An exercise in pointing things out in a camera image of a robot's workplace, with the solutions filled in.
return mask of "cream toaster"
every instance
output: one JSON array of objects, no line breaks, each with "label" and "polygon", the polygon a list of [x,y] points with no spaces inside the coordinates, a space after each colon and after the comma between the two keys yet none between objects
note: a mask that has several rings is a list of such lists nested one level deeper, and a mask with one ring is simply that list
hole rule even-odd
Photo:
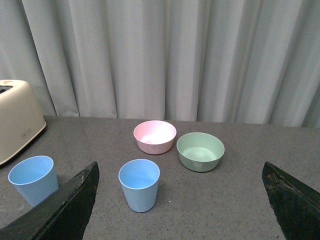
[{"label": "cream toaster", "polygon": [[26,81],[0,80],[0,165],[23,149],[46,124]]}]

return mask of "gray countertop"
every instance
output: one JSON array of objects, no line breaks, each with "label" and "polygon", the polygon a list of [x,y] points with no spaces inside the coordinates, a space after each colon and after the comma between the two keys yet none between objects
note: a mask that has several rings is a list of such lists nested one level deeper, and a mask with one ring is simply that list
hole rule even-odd
[{"label": "gray countertop", "polygon": [[[319,128],[169,121],[177,129],[173,147],[148,155],[133,136],[143,120],[45,119],[45,130],[0,166],[0,228],[32,208],[8,182],[8,173],[36,155],[53,159],[60,186],[98,162],[100,180],[84,240],[284,240],[261,178],[266,161],[320,192]],[[225,154],[214,170],[198,173],[181,164],[176,142],[190,132],[223,142]],[[145,213],[128,207],[118,180],[121,166],[133,159],[154,161],[161,172],[155,206]]]}]

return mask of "curtain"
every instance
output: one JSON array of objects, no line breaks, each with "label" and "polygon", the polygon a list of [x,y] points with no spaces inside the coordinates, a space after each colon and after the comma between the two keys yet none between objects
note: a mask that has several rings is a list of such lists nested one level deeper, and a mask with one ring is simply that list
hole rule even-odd
[{"label": "curtain", "polygon": [[44,115],[320,127],[319,0],[0,2]]}]

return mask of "bowl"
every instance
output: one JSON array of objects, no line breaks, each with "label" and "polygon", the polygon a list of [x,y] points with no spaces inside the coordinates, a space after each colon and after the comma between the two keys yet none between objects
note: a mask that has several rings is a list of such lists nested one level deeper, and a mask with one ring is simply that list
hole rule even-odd
[{"label": "bowl", "polygon": [[166,121],[151,120],[136,126],[133,135],[143,152],[159,155],[170,150],[177,135],[177,130]]},{"label": "bowl", "polygon": [[176,148],[181,163],[195,172],[214,169],[225,153],[224,144],[215,136],[204,132],[191,132],[181,136]]}]

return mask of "blue cup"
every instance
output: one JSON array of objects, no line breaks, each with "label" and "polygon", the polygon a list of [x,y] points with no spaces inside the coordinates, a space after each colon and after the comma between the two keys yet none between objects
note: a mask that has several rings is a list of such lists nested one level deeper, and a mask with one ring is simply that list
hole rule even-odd
[{"label": "blue cup", "polygon": [[8,180],[32,207],[58,189],[54,161],[48,156],[23,160],[11,169]]},{"label": "blue cup", "polygon": [[147,159],[127,162],[119,171],[119,180],[129,207],[138,213],[153,208],[160,177],[157,164]]}]

